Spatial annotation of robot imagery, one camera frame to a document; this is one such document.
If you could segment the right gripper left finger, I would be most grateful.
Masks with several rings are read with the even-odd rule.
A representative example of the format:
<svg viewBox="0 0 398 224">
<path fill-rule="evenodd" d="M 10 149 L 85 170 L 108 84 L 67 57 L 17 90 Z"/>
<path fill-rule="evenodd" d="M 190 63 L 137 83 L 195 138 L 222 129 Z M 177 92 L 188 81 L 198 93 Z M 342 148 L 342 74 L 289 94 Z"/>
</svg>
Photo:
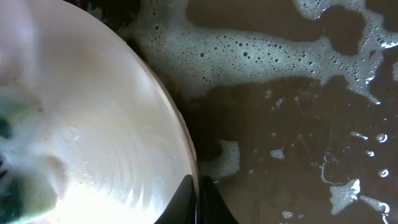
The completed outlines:
<svg viewBox="0 0 398 224">
<path fill-rule="evenodd" d="M 155 224 L 196 224 L 197 206 L 193 178 L 186 175 Z"/>
</svg>

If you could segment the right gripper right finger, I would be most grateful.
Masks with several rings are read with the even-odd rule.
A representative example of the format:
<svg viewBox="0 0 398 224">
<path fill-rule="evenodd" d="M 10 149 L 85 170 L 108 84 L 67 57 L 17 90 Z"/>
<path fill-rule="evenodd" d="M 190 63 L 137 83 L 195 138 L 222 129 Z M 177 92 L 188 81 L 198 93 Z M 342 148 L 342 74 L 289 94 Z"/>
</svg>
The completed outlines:
<svg viewBox="0 0 398 224">
<path fill-rule="evenodd" d="M 209 176 L 200 177 L 199 223 L 239 224 Z"/>
</svg>

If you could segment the white plate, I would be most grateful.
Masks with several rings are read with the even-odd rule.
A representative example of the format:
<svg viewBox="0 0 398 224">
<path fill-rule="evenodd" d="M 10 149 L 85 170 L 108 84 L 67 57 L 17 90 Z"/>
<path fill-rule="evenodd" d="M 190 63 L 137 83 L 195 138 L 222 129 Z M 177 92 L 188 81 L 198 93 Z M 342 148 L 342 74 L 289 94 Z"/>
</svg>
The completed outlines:
<svg viewBox="0 0 398 224">
<path fill-rule="evenodd" d="M 155 223 L 186 175 L 197 201 L 195 149 L 169 93 L 84 10 L 1 2 L 1 103 L 40 112 L 57 204 L 29 223 Z"/>
</svg>

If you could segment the green yellow sponge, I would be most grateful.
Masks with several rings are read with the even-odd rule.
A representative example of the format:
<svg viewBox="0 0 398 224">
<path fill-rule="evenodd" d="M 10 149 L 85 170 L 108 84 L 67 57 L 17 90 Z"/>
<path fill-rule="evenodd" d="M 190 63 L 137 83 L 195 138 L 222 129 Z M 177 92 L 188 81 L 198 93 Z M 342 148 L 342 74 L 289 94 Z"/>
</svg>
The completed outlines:
<svg viewBox="0 0 398 224">
<path fill-rule="evenodd" d="M 33 105 L 1 103 L 1 223 L 29 223 L 57 204 L 40 122 Z"/>
</svg>

